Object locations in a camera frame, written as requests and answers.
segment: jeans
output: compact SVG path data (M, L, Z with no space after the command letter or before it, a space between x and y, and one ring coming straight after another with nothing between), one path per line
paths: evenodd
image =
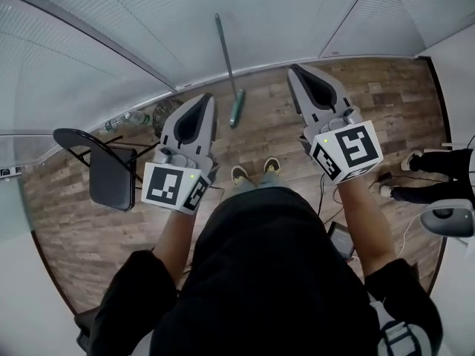
M268 187L286 187L284 181L279 179L278 174L275 171L267 171L259 180L257 187L248 179L242 179L233 187L229 192L224 194L223 200L226 200L234 195L242 194L247 191L255 190L256 188L268 188Z
M396 187L391 191L395 200L430 204L443 199L468 199L475 205L475 196L468 176L472 149L451 152L429 152L415 156L409 162L412 171L445 174L457 181L441 182L428 187Z

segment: sneaker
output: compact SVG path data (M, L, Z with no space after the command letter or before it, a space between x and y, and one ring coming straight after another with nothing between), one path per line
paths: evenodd
M232 182L237 185L240 181L244 179L249 179L249 176L247 175L247 171L245 168L242 166L236 165L233 166L231 169L231 179Z
M266 173L267 171L275 171L277 175L281 173L281 163L277 158L269 157L267 159L266 163L264 163L264 173Z
M410 166L409 166L409 162L412 160L412 158L414 158L415 156L417 157L421 157L422 156L422 152L421 151L411 151L409 156L407 156L406 158L404 158L401 162L401 170L403 171L410 171Z
M393 188L395 188L395 187L398 187L398 186L386 186L386 185L383 185L383 186L381 186L381 189L379 190L379 194L380 194L382 197L392 199L392 198L393 198Z

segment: water bottle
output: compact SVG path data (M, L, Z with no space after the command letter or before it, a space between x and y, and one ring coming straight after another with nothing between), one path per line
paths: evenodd
M129 125L147 125L150 122L150 116L142 111L125 112L122 116L114 117L104 124L104 128L100 131L114 132L117 127L123 124Z

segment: white marker cube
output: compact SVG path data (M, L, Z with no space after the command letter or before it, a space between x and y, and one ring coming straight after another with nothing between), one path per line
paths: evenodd
M142 202L193 214L210 185L200 169L147 162Z
M334 183L366 174L383 160L371 121L316 135L310 155Z

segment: wooden floor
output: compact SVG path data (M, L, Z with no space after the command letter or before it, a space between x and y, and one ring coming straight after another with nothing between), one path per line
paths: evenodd
M315 66L341 80L353 102L361 108L362 116L373 121L384 161L375 173L367 175L368 185L379 171L401 174L399 163L411 149L438 148L445 140L439 102L425 61L351 59ZM264 160L277 156L283 168L281 178L317 208L321 169L305 155L297 140L304 125L295 113L286 69L243 76L237 79L237 85L246 90L246 103L235 129L229 128L233 103L229 83L220 82L178 96L186 101L199 93L214 94L219 114L217 141L212 151L221 164L217 185L231 188L229 171L238 163L257 179ZM156 141L151 128L133 128L120 134L135 142ZM140 173L144 161L138 165ZM44 165L28 168L24 174L25 194L37 237L59 285L78 312L99 304L128 255L137 249L151 248L168 217L167 210L140 201L125 213L99 206L89 197L88 179L88 169L64 151ZM412 179L396 179L393 183L427 184ZM332 199L334 189L325 185L323 221L341 208ZM422 207L380 197L377 184L371 190L390 221L399 251L407 224ZM219 202L220 192L208 190L198 211L194 241ZM345 224L343 212L335 220ZM425 288L432 279L441 241L441 237L423 231L417 221L407 233L402 256L419 264ZM361 276L358 261L351 262L351 266Z

